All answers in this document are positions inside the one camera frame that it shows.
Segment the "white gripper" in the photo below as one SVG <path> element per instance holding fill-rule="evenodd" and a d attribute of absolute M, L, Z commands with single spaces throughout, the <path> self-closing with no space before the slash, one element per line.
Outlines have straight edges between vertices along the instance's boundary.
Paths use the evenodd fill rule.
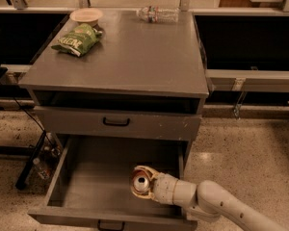
<path fill-rule="evenodd" d="M 178 181 L 177 178 L 165 174 L 160 173 L 159 171 L 152 167 L 147 166 L 136 166 L 132 172 L 132 178 L 135 178 L 137 175 L 144 175 L 149 181 L 155 179 L 153 184 L 153 192 L 146 191 L 146 192 L 137 192 L 135 190 L 132 193 L 141 199 L 150 199 L 155 200 L 161 204 L 173 204 L 173 195 L 176 183 Z"/>

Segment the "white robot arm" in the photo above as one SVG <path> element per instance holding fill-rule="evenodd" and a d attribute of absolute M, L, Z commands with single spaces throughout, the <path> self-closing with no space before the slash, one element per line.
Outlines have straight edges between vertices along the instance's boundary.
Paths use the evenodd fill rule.
<path fill-rule="evenodd" d="M 187 220 L 212 222 L 224 216 L 244 231 L 288 231 L 210 180 L 197 185 L 151 167 L 136 166 L 131 176 L 131 192 L 138 198 L 179 206 Z"/>

